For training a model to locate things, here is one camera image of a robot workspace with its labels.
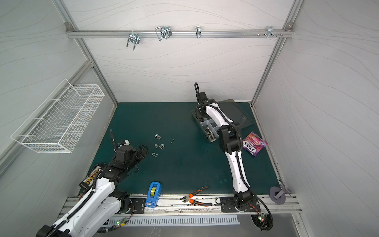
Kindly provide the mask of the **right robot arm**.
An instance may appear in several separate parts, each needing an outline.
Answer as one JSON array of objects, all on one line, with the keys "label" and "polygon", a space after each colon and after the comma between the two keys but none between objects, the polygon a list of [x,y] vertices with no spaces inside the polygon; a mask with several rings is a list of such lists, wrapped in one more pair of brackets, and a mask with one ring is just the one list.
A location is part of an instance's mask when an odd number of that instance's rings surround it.
[{"label": "right robot arm", "polygon": [[233,178],[234,205],[245,211],[254,202],[255,193],[248,184],[242,161],[242,136],[239,123],[229,119],[214,99],[196,92],[196,118],[210,118],[219,127],[219,146],[226,155]]}]

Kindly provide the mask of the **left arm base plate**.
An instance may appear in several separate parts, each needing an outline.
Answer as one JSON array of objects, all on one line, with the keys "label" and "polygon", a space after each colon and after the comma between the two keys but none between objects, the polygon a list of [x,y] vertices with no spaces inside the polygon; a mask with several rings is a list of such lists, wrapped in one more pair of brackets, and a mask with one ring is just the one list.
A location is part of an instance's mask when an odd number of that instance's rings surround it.
[{"label": "left arm base plate", "polygon": [[144,214],[146,198],[131,198],[129,208],[118,212],[118,214]]}]

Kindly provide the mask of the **large silver hex bolt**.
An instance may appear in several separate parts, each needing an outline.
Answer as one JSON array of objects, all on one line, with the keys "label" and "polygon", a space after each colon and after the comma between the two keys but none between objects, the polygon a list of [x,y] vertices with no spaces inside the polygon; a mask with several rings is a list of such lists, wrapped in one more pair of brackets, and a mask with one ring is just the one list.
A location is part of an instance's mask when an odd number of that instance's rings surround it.
[{"label": "large silver hex bolt", "polygon": [[211,142],[215,140],[215,136],[214,136],[213,133],[209,133],[209,134],[208,134],[208,138],[209,138],[209,140],[210,140]]}]

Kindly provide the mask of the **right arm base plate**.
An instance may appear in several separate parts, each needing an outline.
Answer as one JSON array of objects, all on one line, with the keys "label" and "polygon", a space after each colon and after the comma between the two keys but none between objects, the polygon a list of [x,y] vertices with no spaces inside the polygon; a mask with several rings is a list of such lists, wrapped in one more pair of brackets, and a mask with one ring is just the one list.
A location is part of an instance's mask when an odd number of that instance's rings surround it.
[{"label": "right arm base plate", "polygon": [[221,211],[223,213],[261,212],[261,207],[256,197],[253,197],[252,200],[246,203],[237,200],[235,197],[219,197],[215,202],[217,205],[221,206]]}]

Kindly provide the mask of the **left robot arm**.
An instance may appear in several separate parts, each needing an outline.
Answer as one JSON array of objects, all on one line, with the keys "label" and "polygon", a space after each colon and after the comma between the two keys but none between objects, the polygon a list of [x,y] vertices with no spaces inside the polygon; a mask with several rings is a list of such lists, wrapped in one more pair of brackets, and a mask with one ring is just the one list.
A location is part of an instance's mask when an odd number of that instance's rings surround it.
[{"label": "left robot arm", "polygon": [[53,225],[44,225],[38,237],[91,237],[113,215],[133,211],[130,194],[117,189],[128,173],[149,155],[148,147],[123,144],[114,158],[95,175],[87,193]]}]

